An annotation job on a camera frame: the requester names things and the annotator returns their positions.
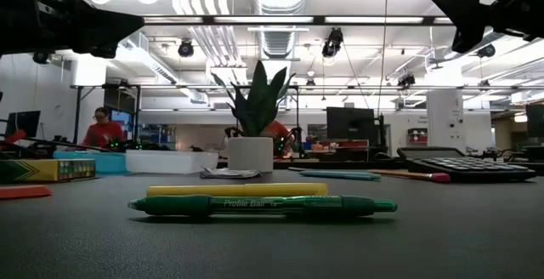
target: snake plant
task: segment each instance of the snake plant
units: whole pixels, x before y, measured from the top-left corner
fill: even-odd
[[[235,95],[233,95],[224,81],[212,74],[216,84],[224,87],[232,99],[234,105],[229,104],[230,109],[240,122],[244,136],[247,137],[258,137],[275,120],[279,103],[286,97],[289,82],[294,75],[293,73],[286,80],[287,68],[284,68],[278,71],[268,84],[266,70],[263,63],[259,61],[253,73],[249,94],[245,97],[240,86],[230,83],[235,89]]]

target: red shirt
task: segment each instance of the red shirt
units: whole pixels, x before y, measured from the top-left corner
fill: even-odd
[[[285,138],[289,135],[289,130],[283,126],[280,122],[273,121],[263,131],[265,136],[272,136],[274,138]]]
[[[106,147],[110,140],[115,139],[125,140],[121,125],[116,122],[95,123],[88,128],[83,144],[86,146]]]

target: teal container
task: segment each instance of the teal container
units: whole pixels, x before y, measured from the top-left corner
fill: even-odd
[[[126,174],[127,158],[118,152],[56,151],[55,159],[94,159],[97,174]]]

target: yellow highlighter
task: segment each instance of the yellow highlighter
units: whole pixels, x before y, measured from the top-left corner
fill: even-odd
[[[150,186],[147,197],[168,195],[210,196],[325,196],[324,183],[277,183],[249,185]]]

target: white plastic tray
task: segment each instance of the white plastic tray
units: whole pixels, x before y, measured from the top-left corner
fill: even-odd
[[[127,151],[127,170],[131,173],[192,174],[216,168],[218,154],[191,151]]]

